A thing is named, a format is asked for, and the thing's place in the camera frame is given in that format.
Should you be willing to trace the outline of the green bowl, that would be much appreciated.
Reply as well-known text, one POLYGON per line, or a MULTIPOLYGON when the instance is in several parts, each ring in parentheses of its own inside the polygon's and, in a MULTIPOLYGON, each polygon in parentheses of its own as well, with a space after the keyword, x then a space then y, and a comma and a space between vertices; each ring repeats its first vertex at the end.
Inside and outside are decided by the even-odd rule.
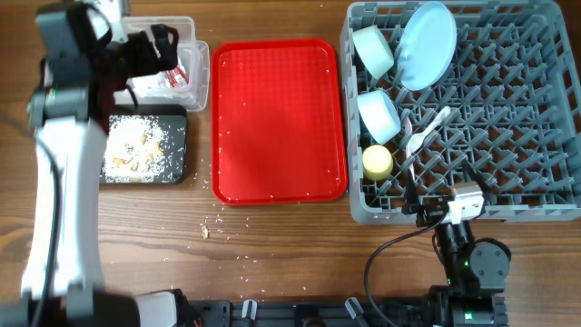
POLYGON ((386 38, 375 25, 355 31, 353 43, 365 68, 376 80, 395 64, 386 38))

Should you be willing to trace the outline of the white plastic spoon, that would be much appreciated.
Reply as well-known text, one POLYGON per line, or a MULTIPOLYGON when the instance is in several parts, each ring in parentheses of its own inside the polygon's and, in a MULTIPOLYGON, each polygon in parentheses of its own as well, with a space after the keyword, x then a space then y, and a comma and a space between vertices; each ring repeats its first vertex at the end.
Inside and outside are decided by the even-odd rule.
POLYGON ((430 122, 430 124, 421 133, 416 133, 411 135, 409 141, 406 145, 406 153, 415 153, 424 143, 426 138, 439 126, 443 121, 450 115, 451 108, 445 106, 442 108, 436 117, 430 122))

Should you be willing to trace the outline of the white plastic fork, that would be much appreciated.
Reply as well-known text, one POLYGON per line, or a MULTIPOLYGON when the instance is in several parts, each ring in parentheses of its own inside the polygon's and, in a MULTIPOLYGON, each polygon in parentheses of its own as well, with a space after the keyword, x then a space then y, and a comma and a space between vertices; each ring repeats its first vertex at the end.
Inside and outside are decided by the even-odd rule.
MULTIPOLYGON (((405 133, 406 134, 412 134, 412 124, 411 121, 409 120, 409 118, 407 117, 404 120, 404 127, 405 127, 405 133)), ((413 161, 413 154, 409 149, 409 144, 406 144, 406 148, 405 148, 405 155, 406 155, 406 159, 410 160, 410 164, 409 164, 409 176, 412 179, 415 179, 415 170, 414 170, 414 161, 413 161)))

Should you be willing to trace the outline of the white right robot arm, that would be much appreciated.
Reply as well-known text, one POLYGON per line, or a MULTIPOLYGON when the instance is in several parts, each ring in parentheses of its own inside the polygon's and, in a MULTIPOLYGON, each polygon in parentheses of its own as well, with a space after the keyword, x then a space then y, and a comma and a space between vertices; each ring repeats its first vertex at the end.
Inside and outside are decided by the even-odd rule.
POLYGON ((433 247, 444 267, 447 284, 432 286, 421 301, 425 326, 507 326, 505 290, 512 252, 502 242, 477 239, 470 222, 489 204, 490 187, 467 161, 465 181, 451 186, 451 195, 437 203, 420 201, 413 173, 407 173, 402 212, 414 214, 416 225, 431 230, 433 247))

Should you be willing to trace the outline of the white napkin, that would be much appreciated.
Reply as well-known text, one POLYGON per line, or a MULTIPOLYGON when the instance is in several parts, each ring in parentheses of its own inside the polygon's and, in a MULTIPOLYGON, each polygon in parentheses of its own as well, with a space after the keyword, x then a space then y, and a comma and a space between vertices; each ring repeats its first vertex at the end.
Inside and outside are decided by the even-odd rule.
POLYGON ((164 72, 130 78, 127 85, 140 97, 175 97, 184 88, 171 88, 164 72))

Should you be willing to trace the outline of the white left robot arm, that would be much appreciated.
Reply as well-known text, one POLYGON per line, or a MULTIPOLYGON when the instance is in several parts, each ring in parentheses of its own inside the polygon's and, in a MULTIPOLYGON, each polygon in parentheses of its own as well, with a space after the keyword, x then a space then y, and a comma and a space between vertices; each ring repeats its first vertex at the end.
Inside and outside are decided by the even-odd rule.
POLYGON ((130 78, 178 64, 179 32, 165 24, 125 34, 100 8, 64 1, 35 18, 46 55, 28 104, 38 184, 34 238, 21 299, 1 308, 4 326, 201 326, 177 289, 139 296, 107 292, 97 240, 100 171, 115 107, 130 78))

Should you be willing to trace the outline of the light blue bowl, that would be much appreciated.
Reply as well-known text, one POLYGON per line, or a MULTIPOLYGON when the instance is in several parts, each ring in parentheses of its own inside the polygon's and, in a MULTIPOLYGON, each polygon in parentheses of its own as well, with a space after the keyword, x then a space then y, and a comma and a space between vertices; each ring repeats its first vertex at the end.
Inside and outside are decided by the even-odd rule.
POLYGON ((398 111, 384 91, 360 94, 357 106, 360 118, 378 144, 387 143, 400 132, 398 111))

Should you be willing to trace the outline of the light blue plate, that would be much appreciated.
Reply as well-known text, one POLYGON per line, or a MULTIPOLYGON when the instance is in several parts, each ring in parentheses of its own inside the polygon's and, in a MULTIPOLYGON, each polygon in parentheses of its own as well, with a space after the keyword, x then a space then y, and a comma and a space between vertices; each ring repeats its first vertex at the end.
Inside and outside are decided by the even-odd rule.
POLYGON ((407 22, 399 43, 397 67, 403 69, 403 86, 419 91, 437 82, 450 66, 457 38, 455 18, 445 5, 421 5, 407 22))

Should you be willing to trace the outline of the yellow cup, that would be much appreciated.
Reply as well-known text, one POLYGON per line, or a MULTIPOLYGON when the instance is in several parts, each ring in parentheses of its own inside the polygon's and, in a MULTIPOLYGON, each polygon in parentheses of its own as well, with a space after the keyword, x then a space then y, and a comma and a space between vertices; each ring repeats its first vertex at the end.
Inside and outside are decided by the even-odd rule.
POLYGON ((372 145, 362 154, 364 176, 372 181, 386 179, 392 172, 394 160, 388 148, 372 145))

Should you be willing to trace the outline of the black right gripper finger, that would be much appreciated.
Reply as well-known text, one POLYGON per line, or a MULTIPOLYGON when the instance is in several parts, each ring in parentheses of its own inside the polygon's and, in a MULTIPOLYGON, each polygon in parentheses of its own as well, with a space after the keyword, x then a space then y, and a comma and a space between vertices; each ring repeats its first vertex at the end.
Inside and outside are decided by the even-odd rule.
POLYGON ((411 174, 407 175, 407 185, 405 191, 405 206, 415 207, 419 204, 419 196, 417 193, 417 186, 414 177, 411 174))
POLYGON ((473 170, 468 161, 462 161, 461 168, 466 181, 475 182, 482 191, 488 190, 488 185, 486 184, 483 177, 473 170))

